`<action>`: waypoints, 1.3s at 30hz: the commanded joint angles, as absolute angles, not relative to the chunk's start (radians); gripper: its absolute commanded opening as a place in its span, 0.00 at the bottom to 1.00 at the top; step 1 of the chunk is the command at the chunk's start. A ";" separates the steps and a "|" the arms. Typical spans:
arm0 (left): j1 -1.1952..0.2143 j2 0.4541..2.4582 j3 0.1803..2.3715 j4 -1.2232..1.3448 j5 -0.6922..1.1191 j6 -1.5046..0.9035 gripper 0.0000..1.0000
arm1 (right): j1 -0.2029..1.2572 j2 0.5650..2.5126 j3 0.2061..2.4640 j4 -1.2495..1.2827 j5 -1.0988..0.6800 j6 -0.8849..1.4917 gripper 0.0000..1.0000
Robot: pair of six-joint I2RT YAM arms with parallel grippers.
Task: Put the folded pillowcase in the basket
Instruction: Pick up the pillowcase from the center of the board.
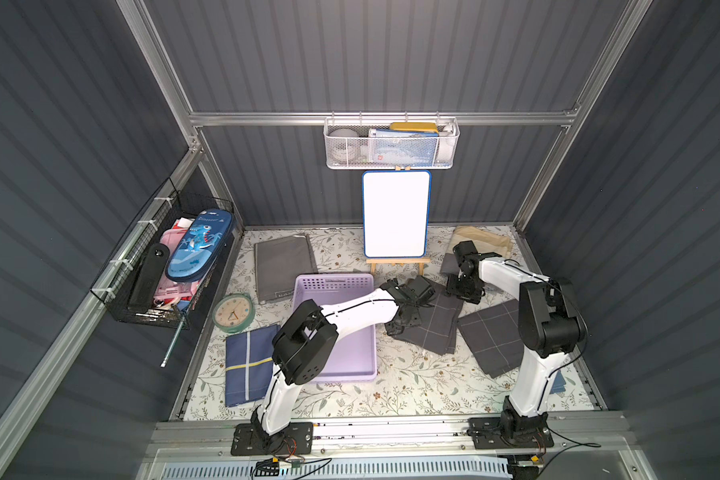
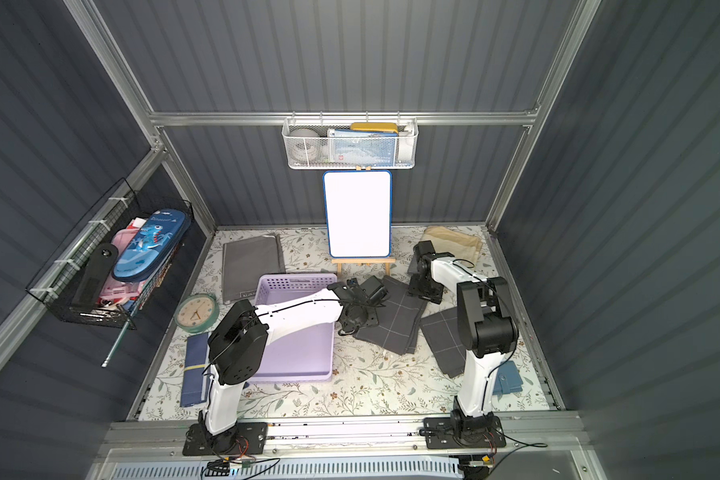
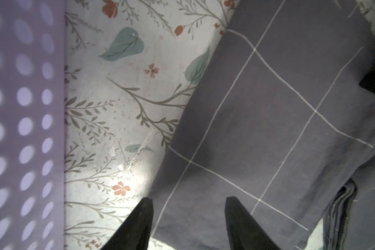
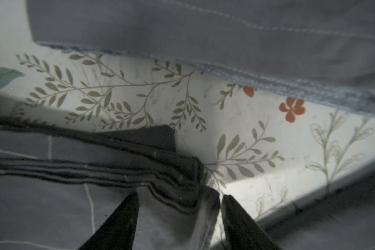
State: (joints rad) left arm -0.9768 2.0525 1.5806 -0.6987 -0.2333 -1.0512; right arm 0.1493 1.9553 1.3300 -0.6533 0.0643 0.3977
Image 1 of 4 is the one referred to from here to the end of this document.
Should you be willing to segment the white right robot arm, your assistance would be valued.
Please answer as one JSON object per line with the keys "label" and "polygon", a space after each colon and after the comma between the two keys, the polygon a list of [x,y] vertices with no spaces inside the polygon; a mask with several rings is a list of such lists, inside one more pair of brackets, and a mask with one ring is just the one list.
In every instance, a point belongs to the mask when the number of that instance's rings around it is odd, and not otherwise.
{"label": "white right robot arm", "polygon": [[571,282],[529,272],[494,252],[480,253],[471,241],[456,244],[453,254],[459,273],[448,278],[449,294],[477,304],[491,285],[519,302],[517,328],[524,352],[508,401],[520,417],[543,415],[555,377],[578,359],[573,352],[587,337]]}

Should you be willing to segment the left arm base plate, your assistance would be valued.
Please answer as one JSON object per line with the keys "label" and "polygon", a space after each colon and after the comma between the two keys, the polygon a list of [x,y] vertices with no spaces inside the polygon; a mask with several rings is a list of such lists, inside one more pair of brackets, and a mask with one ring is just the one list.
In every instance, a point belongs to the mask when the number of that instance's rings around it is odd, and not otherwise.
{"label": "left arm base plate", "polygon": [[310,454],[314,427],[310,422],[291,422],[279,433],[269,435],[252,423],[242,423],[235,427],[230,455],[243,457]]}

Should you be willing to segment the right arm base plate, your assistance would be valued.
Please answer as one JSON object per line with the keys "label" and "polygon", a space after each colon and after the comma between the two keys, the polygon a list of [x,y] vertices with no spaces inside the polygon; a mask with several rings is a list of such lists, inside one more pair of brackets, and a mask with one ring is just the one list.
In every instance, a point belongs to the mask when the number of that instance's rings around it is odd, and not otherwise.
{"label": "right arm base plate", "polygon": [[512,415],[474,417],[468,420],[467,435],[477,450],[536,449],[545,451],[554,446],[548,427],[548,414],[534,417]]}

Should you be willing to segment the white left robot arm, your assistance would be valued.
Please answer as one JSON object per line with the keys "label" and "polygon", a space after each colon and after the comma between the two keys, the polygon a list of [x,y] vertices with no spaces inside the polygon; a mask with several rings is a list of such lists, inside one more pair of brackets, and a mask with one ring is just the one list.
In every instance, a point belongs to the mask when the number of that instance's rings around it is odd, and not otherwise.
{"label": "white left robot arm", "polygon": [[388,280],[365,296],[338,304],[299,304],[272,341],[274,373],[264,403],[251,416],[256,435],[269,441],[281,434],[302,387],[323,371],[344,338],[377,324],[393,335],[418,326],[420,310],[431,308],[435,295],[433,283],[417,276],[406,284]]}

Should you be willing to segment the beige and grey pillowcase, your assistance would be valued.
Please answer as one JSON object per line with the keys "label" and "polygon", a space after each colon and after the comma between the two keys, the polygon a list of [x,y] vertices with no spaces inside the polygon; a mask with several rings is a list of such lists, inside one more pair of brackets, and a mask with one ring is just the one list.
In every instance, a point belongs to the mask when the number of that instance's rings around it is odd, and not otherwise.
{"label": "beige and grey pillowcase", "polygon": [[440,268],[442,276],[459,273],[458,262],[453,249],[457,244],[464,241],[472,241],[478,253],[496,253],[504,258],[510,258],[512,254],[513,243],[509,237],[473,226],[459,226],[455,228],[446,248]]}

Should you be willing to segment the dark grey checked pillowcase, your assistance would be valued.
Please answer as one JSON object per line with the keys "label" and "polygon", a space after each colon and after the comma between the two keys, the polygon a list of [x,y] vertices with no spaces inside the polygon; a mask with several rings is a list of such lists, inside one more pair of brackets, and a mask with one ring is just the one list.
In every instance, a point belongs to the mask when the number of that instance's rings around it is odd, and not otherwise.
{"label": "dark grey checked pillowcase", "polygon": [[400,331],[387,332],[396,340],[408,342],[438,355],[453,354],[456,346],[457,319],[463,301],[445,293],[445,287],[428,280],[435,294],[430,307],[419,310],[421,324],[408,326]]}

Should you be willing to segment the plain grey pillowcase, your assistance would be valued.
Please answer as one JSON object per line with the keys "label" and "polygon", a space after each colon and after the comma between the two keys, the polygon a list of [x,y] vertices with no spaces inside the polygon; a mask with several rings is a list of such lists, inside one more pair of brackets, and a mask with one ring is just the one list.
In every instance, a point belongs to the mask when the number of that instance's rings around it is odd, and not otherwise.
{"label": "plain grey pillowcase", "polygon": [[318,272],[311,241],[305,233],[255,244],[254,262],[260,304],[290,298],[299,275]]}

